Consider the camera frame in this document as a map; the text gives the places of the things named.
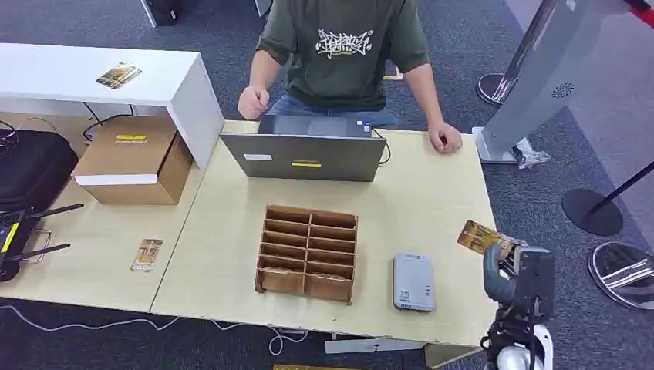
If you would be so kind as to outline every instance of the man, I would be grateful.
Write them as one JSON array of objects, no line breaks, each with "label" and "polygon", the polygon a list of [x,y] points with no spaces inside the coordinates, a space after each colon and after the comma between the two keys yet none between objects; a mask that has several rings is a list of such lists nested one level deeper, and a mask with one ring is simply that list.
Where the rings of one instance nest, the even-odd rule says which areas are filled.
[{"label": "man", "polygon": [[461,148],[443,119],[414,0],[275,0],[238,111],[256,119],[268,110],[268,87],[291,58],[288,94],[268,114],[349,116],[394,127],[382,87],[392,60],[425,114],[434,148]]}]

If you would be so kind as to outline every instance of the olive green t-shirt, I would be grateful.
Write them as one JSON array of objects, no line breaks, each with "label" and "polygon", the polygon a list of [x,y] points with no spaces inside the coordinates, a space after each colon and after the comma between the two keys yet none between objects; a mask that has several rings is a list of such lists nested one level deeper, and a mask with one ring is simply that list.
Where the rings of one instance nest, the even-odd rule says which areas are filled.
[{"label": "olive green t-shirt", "polygon": [[414,0],[275,0],[257,44],[288,93],[324,108],[380,110],[386,60],[402,73],[429,62]]}]

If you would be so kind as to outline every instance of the speaker grille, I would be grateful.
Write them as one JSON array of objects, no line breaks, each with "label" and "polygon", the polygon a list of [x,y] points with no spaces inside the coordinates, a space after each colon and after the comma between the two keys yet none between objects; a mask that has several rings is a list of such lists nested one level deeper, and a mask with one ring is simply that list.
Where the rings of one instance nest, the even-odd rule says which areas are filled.
[{"label": "speaker grille", "polygon": [[551,97],[554,99],[563,99],[568,97],[575,91],[575,84],[572,82],[563,82],[561,85],[556,86],[551,92]]}]

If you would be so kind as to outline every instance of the wooden organizer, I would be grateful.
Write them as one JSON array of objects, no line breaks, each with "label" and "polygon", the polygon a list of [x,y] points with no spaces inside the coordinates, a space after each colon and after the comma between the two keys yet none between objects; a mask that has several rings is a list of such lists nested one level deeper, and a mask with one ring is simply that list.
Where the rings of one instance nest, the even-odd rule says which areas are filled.
[{"label": "wooden organizer", "polygon": [[357,217],[268,205],[255,290],[352,303]]}]

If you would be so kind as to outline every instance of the light wood tabletop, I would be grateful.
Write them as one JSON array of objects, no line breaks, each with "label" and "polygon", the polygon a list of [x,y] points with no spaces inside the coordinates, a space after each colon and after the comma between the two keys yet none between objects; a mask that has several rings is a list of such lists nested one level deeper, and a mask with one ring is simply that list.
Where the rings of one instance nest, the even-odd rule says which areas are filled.
[{"label": "light wood tabletop", "polygon": [[[224,131],[255,132],[227,121]],[[494,227],[474,139],[451,155],[424,133],[380,130],[393,157],[372,183],[249,179],[219,141],[151,311],[165,315],[478,346],[496,304],[481,256],[457,244],[468,219]],[[266,204],[359,216],[352,305],[255,291]],[[403,311],[391,299],[399,252],[433,262],[436,310]]]},{"label": "light wood tabletop", "polygon": [[[191,168],[177,206],[104,206],[70,180],[52,208],[74,203],[85,207],[46,217],[41,227],[53,230],[51,246],[71,247],[46,254],[39,263],[22,262],[14,279],[0,284],[0,296],[148,311],[203,172]],[[154,268],[132,272],[130,266],[146,238],[163,241]]]}]

